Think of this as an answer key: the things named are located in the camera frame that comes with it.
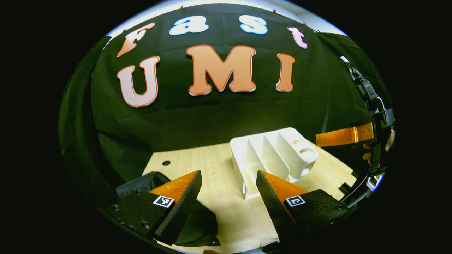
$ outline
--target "white 3d-printed holder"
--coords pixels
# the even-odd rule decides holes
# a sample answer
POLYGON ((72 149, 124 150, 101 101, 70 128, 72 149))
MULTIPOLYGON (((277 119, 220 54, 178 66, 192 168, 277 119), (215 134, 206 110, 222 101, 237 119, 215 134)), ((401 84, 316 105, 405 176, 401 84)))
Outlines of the white 3d-printed holder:
POLYGON ((294 183, 305 177, 319 153, 294 128, 233 138, 233 170, 246 199, 260 196, 258 170, 294 183))

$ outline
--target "light wooden surface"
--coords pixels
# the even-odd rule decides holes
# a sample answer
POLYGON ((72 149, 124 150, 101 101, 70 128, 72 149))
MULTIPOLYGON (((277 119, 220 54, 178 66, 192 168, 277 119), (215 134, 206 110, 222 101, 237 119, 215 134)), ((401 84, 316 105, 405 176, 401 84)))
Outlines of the light wooden surface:
MULTIPOLYGON (((310 173, 295 184, 307 191, 323 189, 336 199, 344 194, 339 187, 345 182, 352 186, 356 181, 352 169, 346 164, 312 144, 319 158, 310 173)), ((262 198, 244 200, 242 183, 238 183, 232 170, 232 151, 229 143, 177 151, 156 152, 152 155, 143 175, 159 171, 169 179, 200 170, 202 187, 198 201, 215 213, 221 246, 167 247, 190 253, 212 249, 221 254, 256 249, 278 240, 262 198)))

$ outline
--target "orange letter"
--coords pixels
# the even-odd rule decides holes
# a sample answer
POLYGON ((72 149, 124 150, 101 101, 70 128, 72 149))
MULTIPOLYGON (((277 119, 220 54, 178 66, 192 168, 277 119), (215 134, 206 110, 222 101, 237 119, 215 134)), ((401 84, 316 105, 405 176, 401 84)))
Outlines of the orange letter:
POLYGON ((130 34, 126 35, 126 41, 124 41, 124 44, 122 45, 121 50, 118 52, 118 54, 116 55, 117 57, 120 57, 122 55, 124 55, 125 53, 131 51, 133 48, 135 48, 136 44, 135 44, 135 39, 137 41, 141 40, 141 38, 143 38, 144 34, 146 33, 146 29, 151 29, 155 26, 155 23, 152 22, 149 25, 146 25, 142 28, 139 28, 133 32, 131 32, 130 34))
POLYGON ((290 92, 293 89, 292 65, 295 62, 295 58, 282 53, 278 53, 277 56, 281 62, 281 73, 279 74, 279 82, 276 84, 276 90, 280 92, 290 92))
POLYGON ((135 66, 127 66, 118 72, 118 78, 121 82, 122 97, 128 105, 134 108, 145 107, 153 103, 157 98, 159 87, 157 86, 155 66, 159 61, 160 57, 153 56, 144 59, 140 63, 140 67, 144 69, 146 81, 146 92, 143 94, 136 94, 133 88, 132 73, 135 71, 135 66))
POLYGON ((252 92, 256 90, 253 83, 251 61, 256 50, 248 46, 235 46, 223 62, 217 52, 209 45, 197 45, 187 49, 187 55, 193 58, 193 85, 188 89, 190 95, 209 94, 212 86, 207 83, 209 74, 215 87, 222 92, 229 77, 234 79, 229 84, 233 92, 252 92))

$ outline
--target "letter m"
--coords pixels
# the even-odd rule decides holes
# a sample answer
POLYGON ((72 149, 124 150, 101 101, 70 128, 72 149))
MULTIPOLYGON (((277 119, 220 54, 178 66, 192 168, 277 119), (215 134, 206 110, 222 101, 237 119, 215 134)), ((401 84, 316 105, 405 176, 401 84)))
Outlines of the letter m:
POLYGON ((222 92, 234 73, 229 84, 233 92, 252 92, 256 90, 253 83, 251 62, 256 50, 248 46, 235 46, 223 62, 210 45, 189 47, 187 55, 193 58, 193 85, 188 89, 190 95, 209 94, 212 86, 207 83, 207 74, 218 91, 222 92))

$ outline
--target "black bag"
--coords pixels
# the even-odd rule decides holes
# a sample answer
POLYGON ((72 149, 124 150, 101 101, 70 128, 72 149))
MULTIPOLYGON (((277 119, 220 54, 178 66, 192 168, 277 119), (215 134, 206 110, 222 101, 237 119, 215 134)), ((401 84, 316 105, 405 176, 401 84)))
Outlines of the black bag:
MULTIPOLYGON (((161 172, 149 172, 116 188, 120 199, 128 194, 141 190, 149 192, 171 180, 161 172)), ((185 247, 219 246, 217 239, 218 224, 215 214, 203 206, 198 200, 193 204, 182 231, 175 245, 185 247)))

